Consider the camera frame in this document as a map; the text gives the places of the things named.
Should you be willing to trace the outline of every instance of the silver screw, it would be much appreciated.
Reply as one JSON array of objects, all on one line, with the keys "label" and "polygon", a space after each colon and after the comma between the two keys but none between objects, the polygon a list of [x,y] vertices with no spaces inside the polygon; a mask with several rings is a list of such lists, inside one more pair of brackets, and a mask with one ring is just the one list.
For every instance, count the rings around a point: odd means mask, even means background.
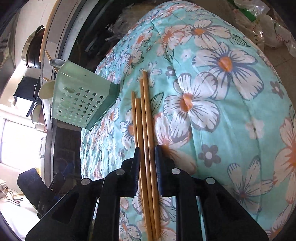
[{"label": "silver screw", "polygon": [[81,180],[81,184],[84,185],[84,186],[88,185],[90,182],[91,181],[88,178],[84,178],[84,179]]},{"label": "silver screw", "polygon": [[207,179],[206,179],[206,182],[208,183],[208,184],[214,184],[215,183],[215,179],[214,178],[212,178],[212,177],[208,177]]},{"label": "silver screw", "polygon": [[181,171],[178,168],[174,168],[174,169],[172,169],[172,173],[178,175],[181,173]]},{"label": "silver screw", "polygon": [[123,175],[124,172],[125,172],[125,171],[124,171],[123,169],[118,169],[118,170],[116,170],[115,173],[116,173],[117,175]]}]

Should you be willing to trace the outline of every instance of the green plastic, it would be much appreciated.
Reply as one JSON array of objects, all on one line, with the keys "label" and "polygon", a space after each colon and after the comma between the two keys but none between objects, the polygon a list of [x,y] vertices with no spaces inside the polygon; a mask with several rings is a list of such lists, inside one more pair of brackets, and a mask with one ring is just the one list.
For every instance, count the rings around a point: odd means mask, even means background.
[{"label": "green plastic", "polygon": [[115,103],[120,85],[67,60],[54,85],[52,117],[91,130]]}]

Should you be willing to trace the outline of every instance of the pot handle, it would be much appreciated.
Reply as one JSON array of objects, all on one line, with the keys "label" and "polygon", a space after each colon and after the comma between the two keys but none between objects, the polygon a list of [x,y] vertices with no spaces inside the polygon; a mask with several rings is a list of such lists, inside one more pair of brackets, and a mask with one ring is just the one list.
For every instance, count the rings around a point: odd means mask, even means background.
[{"label": "pot handle", "polygon": [[42,29],[42,28],[44,28],[44,26],[43,26],[43,25],[40,25],[40,26],[36,29],[36,31],[35,31],[35,36],[36,36],[36,34],[38,33],[38,31],[39,31],[40,29]]}]

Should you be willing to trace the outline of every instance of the bundle of chopsticks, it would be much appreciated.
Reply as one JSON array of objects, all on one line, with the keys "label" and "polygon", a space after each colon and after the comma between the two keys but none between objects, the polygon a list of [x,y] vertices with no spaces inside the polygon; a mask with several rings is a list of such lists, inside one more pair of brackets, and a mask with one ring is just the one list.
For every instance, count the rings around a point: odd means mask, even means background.
[{"label": "bundle of chopsticks", "polygon": [[150,109],[147,72],[143,71],[140,80],[141,98],[132,92],[133,130],[136,147],[141,150],[140,193],[148,241],[160,237],[160,215],[157,189],[157,177],[154,159],[154,139]]}]

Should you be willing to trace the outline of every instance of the teal floral tablecloth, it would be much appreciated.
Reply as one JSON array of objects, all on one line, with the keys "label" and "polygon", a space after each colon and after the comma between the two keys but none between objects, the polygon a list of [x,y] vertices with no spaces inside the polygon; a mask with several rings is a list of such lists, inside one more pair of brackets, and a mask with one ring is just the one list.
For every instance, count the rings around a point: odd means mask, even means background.
[{"label": "teal floral tablecloth", "polygon": [[[102,121],[82,130],[82,177],[104,178],[133,156],[131,91],[140,95],[143,70],[155,144],[189,174],[217,179],[272,240],[295,206],[294,109],[259,48],[192,3],[150,11],[98,66],[121,91]],[[175,199],[159,202],[161,240],[175,240]],[[120,240],[147,240],[139,192],[121,200]]]}]

